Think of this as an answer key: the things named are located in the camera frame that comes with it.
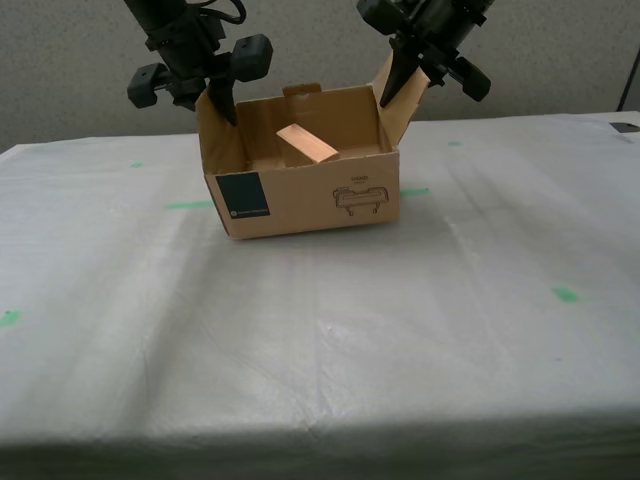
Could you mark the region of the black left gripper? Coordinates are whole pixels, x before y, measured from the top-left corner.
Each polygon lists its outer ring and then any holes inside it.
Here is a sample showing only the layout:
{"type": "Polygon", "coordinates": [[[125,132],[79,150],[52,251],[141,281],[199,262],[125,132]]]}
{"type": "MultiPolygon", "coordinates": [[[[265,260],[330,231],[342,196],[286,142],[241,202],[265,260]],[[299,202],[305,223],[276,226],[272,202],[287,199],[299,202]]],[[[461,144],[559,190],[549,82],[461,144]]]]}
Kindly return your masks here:
{"type": "Polygon", "coordinates": [[[220,22],[172,22],[150,30],[148,49],[157,51],[165,65],[149,64],[135,72],[127,87],[131,103],[138,109],[154,106],[157,91],[166,90],[174,106],[194,111],[208,77],[209,99],[231,125],[236,125],[234,85],[264,78],[273,47],[268,37],[256,34],[237,40],[231,52],[215,57],[225,37],[220,22]]]}

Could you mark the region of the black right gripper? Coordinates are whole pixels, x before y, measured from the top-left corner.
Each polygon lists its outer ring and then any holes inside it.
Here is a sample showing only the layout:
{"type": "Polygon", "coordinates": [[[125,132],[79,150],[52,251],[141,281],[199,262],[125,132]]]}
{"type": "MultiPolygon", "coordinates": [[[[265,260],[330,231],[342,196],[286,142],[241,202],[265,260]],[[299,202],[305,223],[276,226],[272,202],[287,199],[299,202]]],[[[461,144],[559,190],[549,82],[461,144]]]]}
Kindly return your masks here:
{"type": "Polygon", "coordinates": [[[357,10],[378,33],[389,38],[390,71],[379,100],[386,107],[420,68],[433,83],[451,76],[463,92],[481,102],[491,80],[460,55],[460,45],[486,21],[484,1],[360,0],[357,10]]]}

